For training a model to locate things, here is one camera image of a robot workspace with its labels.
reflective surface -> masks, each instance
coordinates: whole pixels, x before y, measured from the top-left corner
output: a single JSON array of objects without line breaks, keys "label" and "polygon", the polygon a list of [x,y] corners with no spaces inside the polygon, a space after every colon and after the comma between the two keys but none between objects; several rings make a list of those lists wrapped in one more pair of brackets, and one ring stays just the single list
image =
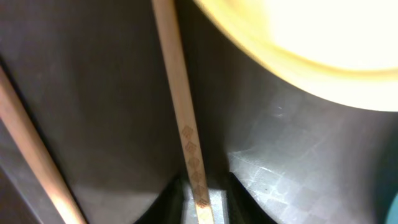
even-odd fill
[{"label": "reflective surface", "polygon": [[[150,2],[5,6],[0,54],[83,212],[93,224],[133,223],[184,170]],[[398,115],[299,90],[193,2],[177,8],[217,222],[228,223],[228,170],[279,223],[381,222],[398,189]],[[0,165],[41,220],[60,223],[0,131]],[[188,201],[184,220],[194,216]]]}]

gray metallic surface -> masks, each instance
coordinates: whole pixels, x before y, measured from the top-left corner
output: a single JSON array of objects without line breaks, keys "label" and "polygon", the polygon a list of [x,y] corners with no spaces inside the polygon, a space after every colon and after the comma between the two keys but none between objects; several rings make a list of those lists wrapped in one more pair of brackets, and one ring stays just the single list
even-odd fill
[{"label": "gray metallic surface", "polygon": [[[0,54],[88,220],[132,223],[183,169],[150,1],[1,5]],[[227,170],[279,223],[376,223],[381,164],[397,160],[397,114],[298,90],[244,55],[194,3],[177,8],[217,223],[228,223],[218,183]],[[36,181],[4,130],[0,138],[14,183]],[[54,209],[40,186],[21,191],[34,209],[44,203],[36,209],[44,223],[62,222],[44,221]],[[184,220],[195,223],[192,200]]]}]

yellow bowl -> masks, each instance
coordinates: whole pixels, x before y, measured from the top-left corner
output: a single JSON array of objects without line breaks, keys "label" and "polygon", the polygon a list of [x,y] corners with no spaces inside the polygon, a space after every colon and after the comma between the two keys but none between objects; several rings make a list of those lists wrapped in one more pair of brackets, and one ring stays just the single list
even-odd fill
[{"label": "yellow bowl", "polygon": [[195,0],[240,49],[326,100],[398,111],[398,2]]}]

light wooden stick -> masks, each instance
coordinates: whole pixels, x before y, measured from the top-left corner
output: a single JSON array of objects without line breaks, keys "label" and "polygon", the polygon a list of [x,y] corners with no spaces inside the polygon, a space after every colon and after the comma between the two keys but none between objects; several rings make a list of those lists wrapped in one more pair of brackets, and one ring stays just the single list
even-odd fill
[{"label": "light wooden stick", "polygon": [[66,224],[86,223],[1,67],[0,118],[63,221]]},{"label": "light wooden stick", "polygon": [[173,0],[152,0],[199,224],[214,223]]}]

black object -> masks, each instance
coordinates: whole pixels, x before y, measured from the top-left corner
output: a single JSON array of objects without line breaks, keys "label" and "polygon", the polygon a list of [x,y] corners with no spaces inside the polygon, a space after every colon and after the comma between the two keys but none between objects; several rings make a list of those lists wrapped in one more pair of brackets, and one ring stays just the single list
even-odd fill
[{"label": "black object", "polygon": [[[228,173],[226,181],[226,204],[230,224],[276,224],[233,173]],[[176,177],[135,224],[179,224],[182,220],[183,204],[182,181]]]}]

